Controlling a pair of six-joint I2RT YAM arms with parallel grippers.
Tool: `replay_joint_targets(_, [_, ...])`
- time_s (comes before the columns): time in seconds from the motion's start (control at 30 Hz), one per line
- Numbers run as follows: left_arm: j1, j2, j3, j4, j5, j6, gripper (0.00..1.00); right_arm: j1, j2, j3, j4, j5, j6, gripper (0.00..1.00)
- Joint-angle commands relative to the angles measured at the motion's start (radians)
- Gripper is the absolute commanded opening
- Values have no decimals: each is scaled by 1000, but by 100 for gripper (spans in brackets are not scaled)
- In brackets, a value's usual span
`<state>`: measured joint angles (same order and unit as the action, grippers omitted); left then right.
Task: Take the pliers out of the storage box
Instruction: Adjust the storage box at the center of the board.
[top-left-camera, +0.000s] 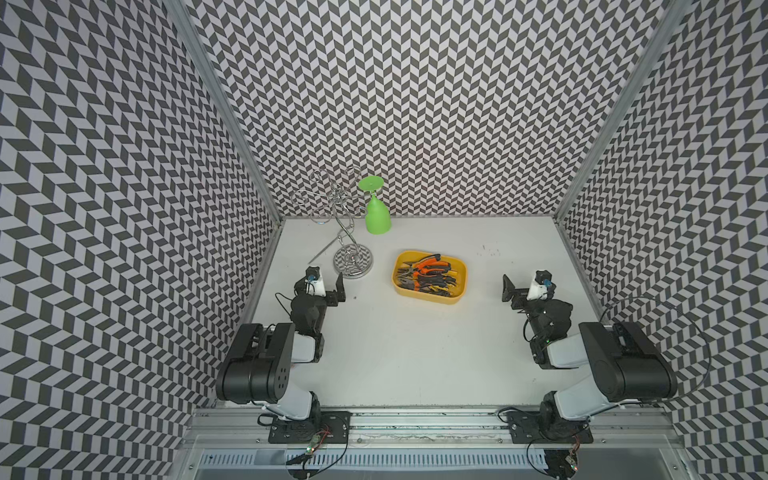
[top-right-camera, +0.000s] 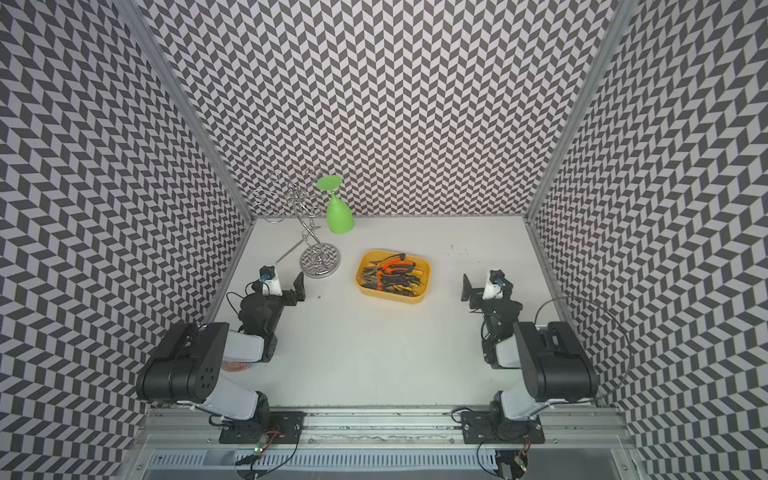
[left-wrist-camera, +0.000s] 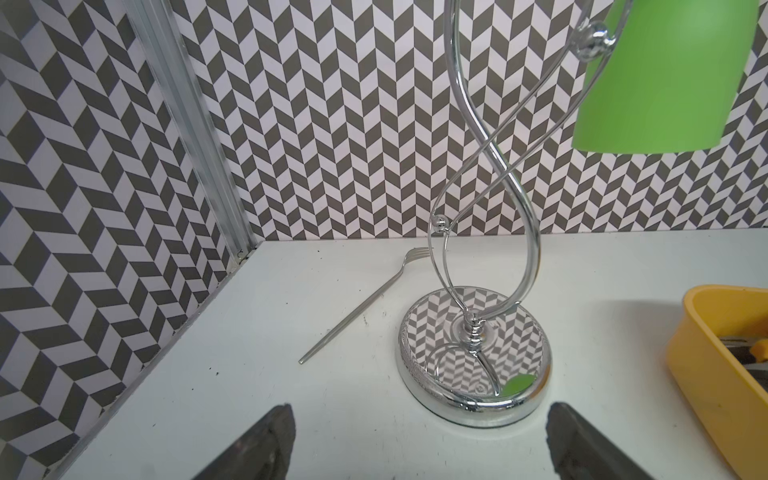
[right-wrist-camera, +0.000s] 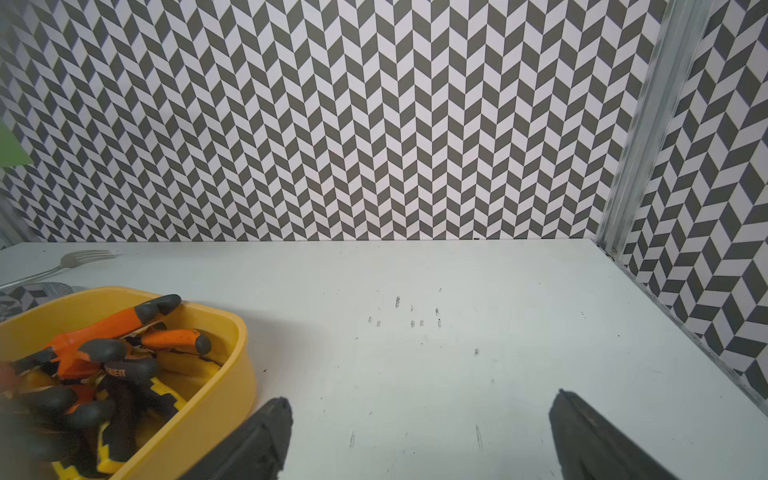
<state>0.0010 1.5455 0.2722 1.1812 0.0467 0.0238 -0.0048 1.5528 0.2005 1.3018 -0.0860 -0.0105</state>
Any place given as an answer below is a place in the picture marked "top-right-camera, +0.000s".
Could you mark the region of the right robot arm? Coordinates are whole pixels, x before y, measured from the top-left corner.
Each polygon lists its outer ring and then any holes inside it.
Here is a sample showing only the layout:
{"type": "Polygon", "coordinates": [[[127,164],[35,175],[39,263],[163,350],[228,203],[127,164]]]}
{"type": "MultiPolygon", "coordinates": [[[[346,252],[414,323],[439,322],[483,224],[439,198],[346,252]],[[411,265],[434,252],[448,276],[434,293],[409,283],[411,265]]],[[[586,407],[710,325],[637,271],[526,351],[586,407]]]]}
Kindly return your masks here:
{"type": "Polygon", "coordinates": [[[599,387],[596,369],[570,324],[521,320],[523,305],[512,293],[513,284],[501,270],[490,271],[482,287],[462,277],[461,300],[482,315],[484,361],[494,370],[522,375],[520,384],[497,392],[489,404],[484,417],[496,430],[528,425],[555,405],[591,402],[599,387]]]}

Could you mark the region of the yellow storage box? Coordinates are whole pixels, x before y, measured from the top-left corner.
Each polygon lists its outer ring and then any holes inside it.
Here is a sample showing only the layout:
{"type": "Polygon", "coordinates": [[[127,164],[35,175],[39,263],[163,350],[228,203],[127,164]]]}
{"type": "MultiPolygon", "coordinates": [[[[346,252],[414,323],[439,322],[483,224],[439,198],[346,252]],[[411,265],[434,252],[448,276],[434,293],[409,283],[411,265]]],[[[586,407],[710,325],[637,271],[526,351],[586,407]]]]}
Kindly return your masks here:
{"type": "Polygon", "coordinates": [[[375,298],[392,300],[392,301],[401,302],[401,303],[417,304],[424,299],[426,293],[428,292],[430,276],[431,276],[431,265],[426,259],[422,257],[407,254],[404,252],[392,252],[387,250],[370,250],[366,252],[360,260],[359,266],[357,268],[357,272],[355,274],[355,282],[358,288],[361,290],[361,292],[364,295],[369,295],[375,298]],[[407,260],[411,260],[416,263],[416,269],[413,271],[411,275],[419,276],[422,279],[422,286],[420,287],[419,294],[416,295],[415,297],[372,290],[369,288],[365,288],[363,286],[362,277],[374,276],[374,270],[375,270],[376,264],[382,260],[385,260],[393,256],[404,256],[407,260]]]}

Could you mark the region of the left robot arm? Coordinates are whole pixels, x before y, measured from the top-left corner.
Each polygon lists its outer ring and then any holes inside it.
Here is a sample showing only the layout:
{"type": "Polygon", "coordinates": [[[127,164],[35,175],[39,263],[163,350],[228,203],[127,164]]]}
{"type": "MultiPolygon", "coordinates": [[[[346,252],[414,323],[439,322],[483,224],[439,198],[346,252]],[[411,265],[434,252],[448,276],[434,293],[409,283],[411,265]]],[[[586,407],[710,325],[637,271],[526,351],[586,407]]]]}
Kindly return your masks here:
{"type": "Polygon", "coordinates": [[[271,265],[260,269],[251,286],[241,299],[237,331],[226,322],[172,325],[138,374],[138,398],[201,410],[220,417],[223,427],[266,431],[271,423],[266,395],[222,377],[222,364],[271,361],[283,310],[305,301],[306,290],[302,273],[291,289],[282,289],[271,265]]]}

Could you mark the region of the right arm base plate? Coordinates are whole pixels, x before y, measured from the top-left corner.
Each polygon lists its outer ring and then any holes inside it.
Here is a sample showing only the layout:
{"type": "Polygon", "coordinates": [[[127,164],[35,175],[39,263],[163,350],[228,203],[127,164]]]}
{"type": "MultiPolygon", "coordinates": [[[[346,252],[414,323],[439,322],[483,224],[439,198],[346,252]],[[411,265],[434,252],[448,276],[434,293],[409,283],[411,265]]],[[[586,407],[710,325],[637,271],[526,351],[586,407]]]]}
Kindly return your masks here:
{"type": "Polygon", "coordinates": [[[526,441],[539,445],[545,443],[544,430],[538,420],[497,419],[489,411],[460,410],[452,418],[461,425],[464,443],[499,443],[523,445],[526,441]]]}

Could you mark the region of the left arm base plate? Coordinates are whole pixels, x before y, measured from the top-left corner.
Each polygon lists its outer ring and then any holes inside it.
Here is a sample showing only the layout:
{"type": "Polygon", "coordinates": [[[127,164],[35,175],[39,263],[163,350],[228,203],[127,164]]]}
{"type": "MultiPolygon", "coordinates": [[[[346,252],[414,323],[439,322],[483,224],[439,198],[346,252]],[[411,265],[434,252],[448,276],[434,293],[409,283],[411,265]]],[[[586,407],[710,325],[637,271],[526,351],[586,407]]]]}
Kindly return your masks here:
{"type": "Polygon", "coordinates": [[[296,444],[303,430],[305,413],[278,411],[265,417],[231,421],[222,427],[220,444],[279,445],[296,444]]]}

